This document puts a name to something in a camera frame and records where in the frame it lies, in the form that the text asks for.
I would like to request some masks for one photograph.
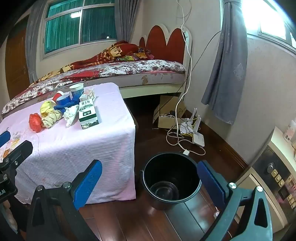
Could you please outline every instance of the blue padding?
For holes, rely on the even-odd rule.
[[[202,162],[197,164],[197,174],[205,186],[208,194],[210,195],[214,205],[222,210],[225,207],[225,192],[221,188],[220,184],[207,168],[207,166]]]
[[[77,210],[86,204],[91,192],[102,174],[102,169],[102,163],[97,161],[80,185],[76,188],[73,203]]]
[[[0,135],[0,147],[10,140],[10,133],[8,131],[3,132]]]

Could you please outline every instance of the paper cup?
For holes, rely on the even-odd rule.
[[[57,103],[55,101],[53,101],[53,100],[51,100],[50,102],[52,103],[53,106],[57,105]]]
[[[57,105],[65,105],[67,103],[71,102],[71,98],[69,94],[62,95],[59,98],[57,98]]]
[[[62,95],[64,95],[64,92],[62,91],[58,91],[54,97],[52,98],[52,100],[56,103],[57,102],[57,98],[61,97]]]
[[[83,86],[84,86],[83,83],[78,83],[78,84],[70,86],[70,91],[72,93],[72,97],[74,97],[75,95],[79,95],[79,97],[80,97],[84,93]]]

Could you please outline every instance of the cardboard box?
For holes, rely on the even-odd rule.
[[[153,114],[153,123],[158,119],[158,127],[159,128],[166,128],[170,129],[172,126],[175,125],[175,118],[165,117],[165,115],[169,115],[171,111],[175,111],[176,104],[179,101],[179,98],[174,96],[160,96],[159,105],[156,107],[154,114]],[[178,123],[182,123],[181,120],[182,115],[185,113],[186,107],[183,101],[180,101],[177,109],[177,118]]]
[[[80,102],[88,99],[92,99],[94,101],[95,98],[96,98],[96,95],[94,94],[93,88],[84,90],[84,93],[79,97]]]
[[[99,124],[92,99],[88,99],[79,103],[79,122],[82,129]]]

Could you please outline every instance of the floral bedsheet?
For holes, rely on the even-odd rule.
[[[16,107],[24,104],[29,100],[32,100],[36,97],[42,96],[46,93],[75,82],[127,74],[139,74],[155,70],[174,72],[186,71],[185,67],[178,62],[170,62],[158,59],[134,62],[107,63],[91,66],[84,69],[71,70],[30,86],[25,91],[9,101],[4,106],[2,114],[6,114],[9,111],[12,111]]]

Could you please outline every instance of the table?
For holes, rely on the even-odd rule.
[[[43,102],[6,117],[0,133],[8,130],[11,140],[0,148],[0,162],[5,150],[13,150],[25,140],[33,144],[33,153],[17,168],[16,197],[31,203],[35,188],[61,186],[72,181],[93,159],[102,162],[103,172],[87,203],[136,198],[134,184],[135,124],[119,88],[114,83],[93,85],[94,105],[100,124],[82,129],[78,115],[72,126],[64,119],[50,129],[35,133],[29,128],[29,115],[40,113]]]

